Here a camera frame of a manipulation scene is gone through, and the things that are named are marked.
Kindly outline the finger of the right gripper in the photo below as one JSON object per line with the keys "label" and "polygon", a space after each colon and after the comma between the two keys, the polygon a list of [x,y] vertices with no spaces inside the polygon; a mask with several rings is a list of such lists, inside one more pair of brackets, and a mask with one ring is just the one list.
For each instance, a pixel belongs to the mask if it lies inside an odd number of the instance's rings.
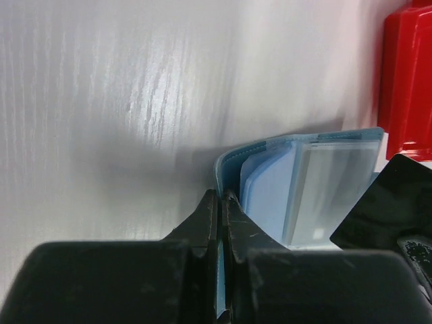
{"label": "finger of the right gripper", "polygon": [[398,239],[402,255],[415,271],[427,300],[431,300],[431,240],[423,236]]}

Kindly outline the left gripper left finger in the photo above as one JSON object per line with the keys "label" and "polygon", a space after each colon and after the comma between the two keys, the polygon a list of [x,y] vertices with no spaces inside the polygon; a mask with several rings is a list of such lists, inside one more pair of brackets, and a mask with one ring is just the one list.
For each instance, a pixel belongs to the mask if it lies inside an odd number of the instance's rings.
{"label": "left gripper left finger", "polygon": [[214,323],[217,207],[195,211],[158,241],[47,242],[26,258],[2,323]]}

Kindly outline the red plastic bin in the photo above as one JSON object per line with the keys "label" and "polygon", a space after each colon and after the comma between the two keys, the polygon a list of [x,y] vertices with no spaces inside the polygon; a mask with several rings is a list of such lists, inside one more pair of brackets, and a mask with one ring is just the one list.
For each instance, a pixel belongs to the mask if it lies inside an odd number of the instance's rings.
{"label": "red plastic bin", "polygon": [[386,17],[379,93],[386,158],[431,161],[431,2],[411,1]]}

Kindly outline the blue leather card holder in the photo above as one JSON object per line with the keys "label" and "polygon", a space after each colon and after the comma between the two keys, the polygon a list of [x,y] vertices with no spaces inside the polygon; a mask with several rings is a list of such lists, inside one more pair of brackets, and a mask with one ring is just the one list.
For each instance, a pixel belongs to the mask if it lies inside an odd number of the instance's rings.
{"label": "blue leather card holder", "polygon": [[234,311],[239,264],[251,249],[327,248],[371,184],[383,130],[290,134],[217,158],[221,199],[216,313]]}

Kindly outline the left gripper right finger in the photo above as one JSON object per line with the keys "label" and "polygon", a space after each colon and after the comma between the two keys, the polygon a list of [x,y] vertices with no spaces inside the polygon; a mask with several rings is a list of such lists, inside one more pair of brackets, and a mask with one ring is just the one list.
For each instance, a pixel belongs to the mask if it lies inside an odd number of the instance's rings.
{"label": "left gripper right finger", "polygon": [[414,274],[386,251],[291,251],[227,191],[221,201],[232,323],[430,323]]}

